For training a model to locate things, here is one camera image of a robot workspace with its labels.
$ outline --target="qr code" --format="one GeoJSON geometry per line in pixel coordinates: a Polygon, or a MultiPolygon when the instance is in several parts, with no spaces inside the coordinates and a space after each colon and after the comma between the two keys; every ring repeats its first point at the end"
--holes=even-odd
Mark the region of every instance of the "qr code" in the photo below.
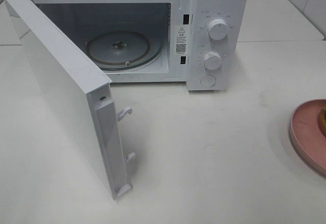
{"type": "Polygon", "coordinates": [[[176,52],[185,52],[185,45],[186,44],[177,44],[176,52]]]}

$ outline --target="control panel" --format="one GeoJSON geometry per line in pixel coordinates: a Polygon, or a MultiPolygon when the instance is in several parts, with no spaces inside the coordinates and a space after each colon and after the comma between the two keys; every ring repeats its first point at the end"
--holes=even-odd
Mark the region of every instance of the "control panel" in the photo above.
{"type": "Polygon", "coordinates": [[[189,90],[227,88],[245,4],[246,0],[197,0],[187,70],[189,90]]]}

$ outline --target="microwave door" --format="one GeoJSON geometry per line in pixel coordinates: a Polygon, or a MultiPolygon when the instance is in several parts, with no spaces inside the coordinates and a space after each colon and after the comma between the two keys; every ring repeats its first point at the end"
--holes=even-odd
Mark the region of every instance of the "microwave door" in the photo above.
{"type": "Polygon", "coordinates": [[[113,199],[130,189],[111,80],[30,0],[5,0],[45,100],[113,199]]]}

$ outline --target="white knob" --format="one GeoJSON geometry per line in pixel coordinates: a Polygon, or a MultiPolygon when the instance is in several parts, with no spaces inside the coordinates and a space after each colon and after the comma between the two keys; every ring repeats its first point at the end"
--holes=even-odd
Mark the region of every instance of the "white knob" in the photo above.
{"type": "Polygon", "coordinates": [[[209,52],[204,56],[204,66],[207,70],[217,70],[222,65],[221,55],[217,52],[209,52]]]}
{"type": "Polygon", "coordinates": [[[220,40],[227,36],[229,26],[223,19],[212,20],[208,25],[208,34],[211,39],[220,40]]]}

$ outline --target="power level knob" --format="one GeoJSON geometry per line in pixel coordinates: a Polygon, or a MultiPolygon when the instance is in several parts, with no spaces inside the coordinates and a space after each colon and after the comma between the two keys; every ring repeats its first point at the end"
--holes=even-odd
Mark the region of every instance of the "power level knob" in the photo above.
{"type": "Polygon", "coordinates": [[[218,52],[209,52],[204,56],[204,66],[207,70],[217,70],[222,65],[222,58],[218,52]]]}
{"type": "Polygon", "coordinates": [[[220,40],[227,36],[229,25],[221,18],[214,19],[208,24],[208,34],[213,40],[220,40]]]}

